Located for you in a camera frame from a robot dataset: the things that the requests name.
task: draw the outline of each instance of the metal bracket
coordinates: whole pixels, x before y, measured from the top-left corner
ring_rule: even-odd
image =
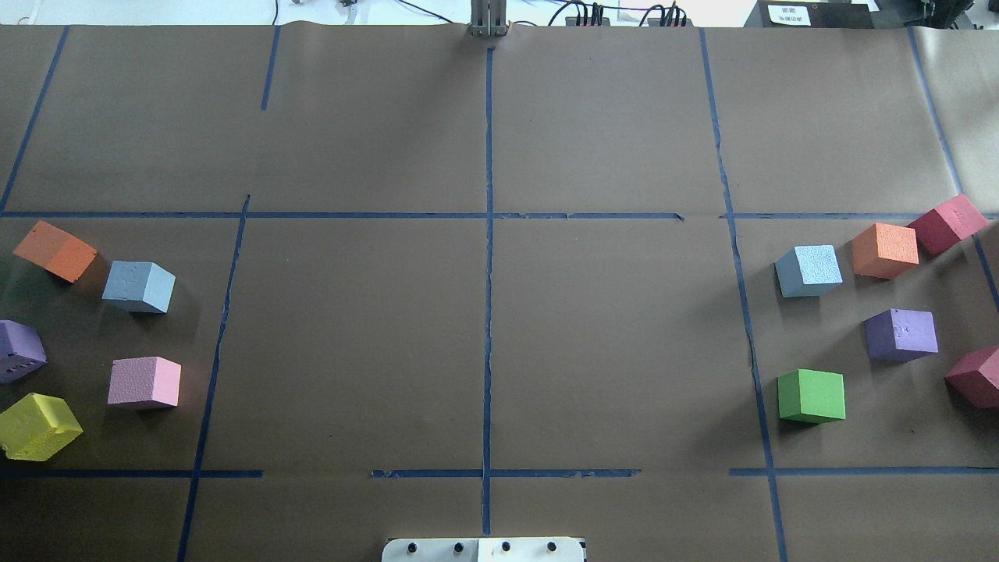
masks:
[[[569,537],[394,539],[382,562],[585,562],[584,544]]]
[[[502,37],[506,25],[506,0],[472,0],[469,32],[476,37]]]

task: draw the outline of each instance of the green cube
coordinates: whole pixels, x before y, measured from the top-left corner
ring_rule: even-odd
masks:
[[[846,419],[843,375],[798,369],[777,377],[780,419],[826,423]]]

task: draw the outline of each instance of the cube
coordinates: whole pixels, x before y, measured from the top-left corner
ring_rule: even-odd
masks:
[[[42,339],[34,328],[0,320],[0,384],[10,384],[47,361]]]
[[[774,266],[784,297],[817,297],[843,283],[832,246],[795,246]]]
[[[0,447],[7,458],[47,461],[83,433],[62,398],[32,392],[0,414]]]
[[[148,410],[177,405],[181,366],[162,357],[115,359],[111,364],[108,406]]]
[[[846,419],[843,375],[798,369],[777,377],[780,419],[827,423]]]
[[[129,312],[164,314],[170,308],[176,277],[148,261],[116,261],[111,264],[104,300]]]
[[[864,320],[867,355],[905,363],[939,351],[933,313],[892,308]]]
[[[14,255],[76,283],[97,257],[97,250],[45,221],[38,221],[14,248]]]
[[[916,238],[923,248],[935,256],[988,224],[968,196],[962,193],[912,221],[909,228],[916,231]]]
[[[976,408],[999,408],[999,347],[973,351],[944,377]]]
[[[919,265],[916,231],[904,226],[875,223],[851,243],[853,273],[894,279]]]

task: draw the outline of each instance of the black device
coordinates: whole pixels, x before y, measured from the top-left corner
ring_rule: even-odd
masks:
[[[874,24],[866,4],[812,4],[758,0],[743,27],[873,29]]]

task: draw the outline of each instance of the white label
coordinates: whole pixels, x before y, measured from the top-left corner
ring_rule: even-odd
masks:
[[[770,21],[783,25],[811,25],[808,19],[808,8],[804,6],[775,6],[769,4],[766,7],[770,11]]]

